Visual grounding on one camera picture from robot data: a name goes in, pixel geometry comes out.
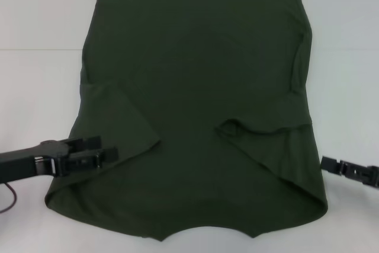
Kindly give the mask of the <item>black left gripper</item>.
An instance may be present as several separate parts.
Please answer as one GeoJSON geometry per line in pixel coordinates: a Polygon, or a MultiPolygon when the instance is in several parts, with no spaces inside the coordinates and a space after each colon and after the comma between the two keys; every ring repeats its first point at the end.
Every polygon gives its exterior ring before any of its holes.
{"type": "Polygon", "coordinates": [[[48,140],[37,146],[1,154],[1,182],[12,182],[39,175],[62,174],[102,168],[118,160],[118,149],[101,149],[101,137],[71,138],[65,142],[48,140]]]}

